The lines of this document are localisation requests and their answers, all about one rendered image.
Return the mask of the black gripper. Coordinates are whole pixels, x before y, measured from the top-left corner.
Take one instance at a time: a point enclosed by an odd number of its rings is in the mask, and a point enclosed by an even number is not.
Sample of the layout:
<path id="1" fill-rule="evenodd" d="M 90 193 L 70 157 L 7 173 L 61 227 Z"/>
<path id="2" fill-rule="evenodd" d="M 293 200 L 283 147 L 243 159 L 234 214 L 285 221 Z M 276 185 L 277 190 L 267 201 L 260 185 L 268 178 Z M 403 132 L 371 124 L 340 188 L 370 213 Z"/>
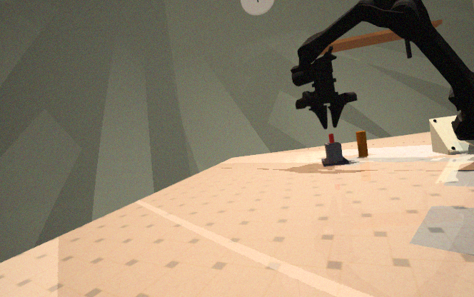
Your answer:
<path id="1" fill-rule="evenodd" d="M 331 110 L 333 128 L 336 128 L 343 107 L 347 103 L 358 100 L 354 91 L 338 95 L 338 92 L 335 91 L 335 81 L 333 76 L 320 76 L 314 79 L 312 87 L 315 88 L 316 96 L 304 97 L 296 101 L 296 110 L 310 106 L 309 111 L 316 114 L 324 129 L 328 127 L 328 114 L 327 105 L 323 104 L 330 103 L 328 108 Z"/>

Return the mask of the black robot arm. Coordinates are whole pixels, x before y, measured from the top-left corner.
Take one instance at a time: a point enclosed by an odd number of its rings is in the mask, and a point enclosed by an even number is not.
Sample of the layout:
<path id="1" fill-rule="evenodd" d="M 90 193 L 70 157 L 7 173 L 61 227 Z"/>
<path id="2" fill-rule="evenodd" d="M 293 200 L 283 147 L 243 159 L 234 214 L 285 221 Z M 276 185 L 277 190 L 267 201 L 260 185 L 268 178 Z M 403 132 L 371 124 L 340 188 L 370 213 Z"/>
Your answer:
<path id="1" fill-rule="evenodd" d="M 474 72 L 435 30 L 421 0 L 359 0 L 351 10 L 326 30 L 309 37 L 298 49 L 299 64 L 291 69 L 293 83 L 302 86 L 320 76 L 332 76 L 331 61 L 336 56 L 326 51 L 323 57 L 317 57 L 361 21 L 390 29 L 412 41 L 425 54 L 451 85 L 448 99 L 457 111 L 461 110 L 451 122 L 457 139 L 474 140 Z"/>

